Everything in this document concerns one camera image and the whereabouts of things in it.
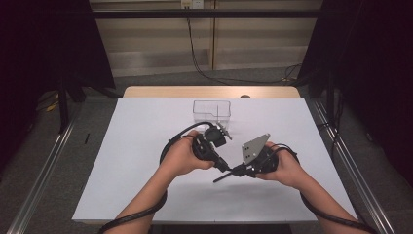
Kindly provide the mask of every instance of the wooden table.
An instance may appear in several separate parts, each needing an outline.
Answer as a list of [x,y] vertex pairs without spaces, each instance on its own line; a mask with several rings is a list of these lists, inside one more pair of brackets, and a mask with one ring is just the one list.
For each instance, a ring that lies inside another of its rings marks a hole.
[[289,86],[131,86],[124,98],[300,98]]

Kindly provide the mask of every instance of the white table surface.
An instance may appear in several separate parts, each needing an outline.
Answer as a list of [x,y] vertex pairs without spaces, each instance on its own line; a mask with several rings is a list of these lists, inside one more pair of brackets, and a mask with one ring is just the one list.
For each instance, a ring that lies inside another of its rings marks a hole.
[[[156,171],[168,139],[194,123],[192,105],[205,98],[119,98],[73,220],[112,220]],[[302,167],[356,216],[302,98],[231,101],[229,132],[216,149],[230,167],[242,162],[241,146],[263,134],[298,153]],[[229,176],[212,168],[178,177],[153,223],[290,223],[316,220],[299,192],[274,181]]]

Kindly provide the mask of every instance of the transparent box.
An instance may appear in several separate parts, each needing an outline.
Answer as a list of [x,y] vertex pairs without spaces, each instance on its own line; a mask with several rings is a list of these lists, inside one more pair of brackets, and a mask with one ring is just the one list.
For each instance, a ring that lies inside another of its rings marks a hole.
[[226,130],[229,128],[231,117],[231,102],[228,100],[194,100],[193,114],[195,123],[209,121],[212,124],[219,122]]

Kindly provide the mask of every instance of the metal frame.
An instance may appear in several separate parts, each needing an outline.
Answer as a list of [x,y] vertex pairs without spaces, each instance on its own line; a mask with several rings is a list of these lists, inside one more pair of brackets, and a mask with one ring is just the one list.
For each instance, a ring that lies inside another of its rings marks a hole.
[[[319,117],[323,123],[328,123],[327,112],[319,100],[313,101],[314,106],[319,114]],[[347,171],[349,172],[353,183],[355,184],[358,194],[363,200],[366,208],[370,212],[376,226],[379,228],[379,232],[383,234],[395,234],[389,219],[387,218],[382,206],[377,201],[364,177],[362,176],[360,170],[357,167],[355,160],[353,159],[350,151],[348,150],[346,144],[341,139],[340,135],[337,135],[337,130],[331,126],[327,126],[328,135],[331,141],[334,143],[335,149],[338,151],[341,160],[343,161]]]
[[42,198],[49,179],[53,174],[53,170],[57,164],[61,152],[63,151],[64,145],[67,143],[67,140],[70,137],[75,122],[74,120],[78,116],[80,109],[80,105],[75,106],[75,109],[72,112],[71,121],[68,123],[67,128],[63,133],[57,136],[55,145],[52,148],[52,151],[49,154],[48,159],[46,160],[46,163],[42,168],[42,171],[37,176],[33,187],[27,195],[23,205],[20,207],[18,214],[15,216],[9,230],[7,231],[7,234],[22,234],[27,228],[31,217],[36,210],[37,204]]
[[342,18],[345,11],[322,10],[238,10],[238,9],[165,9],[94,10],[92,12],[43,12],[42,15],[94,18]]

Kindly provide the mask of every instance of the black curtain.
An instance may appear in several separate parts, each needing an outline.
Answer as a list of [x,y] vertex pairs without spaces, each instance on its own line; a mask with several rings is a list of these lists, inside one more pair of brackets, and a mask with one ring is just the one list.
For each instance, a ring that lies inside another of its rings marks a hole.
[[413,185],[413,2],[324,0],[322,8],[347,14],[317,20],[299,78],[321,71],[310,77],[317,97],[331,75],[333,87]]
[[37,99],[94,84],[114,87],[88,0],[5,0],[0,3],[0,169],[18,148],[36,115]]

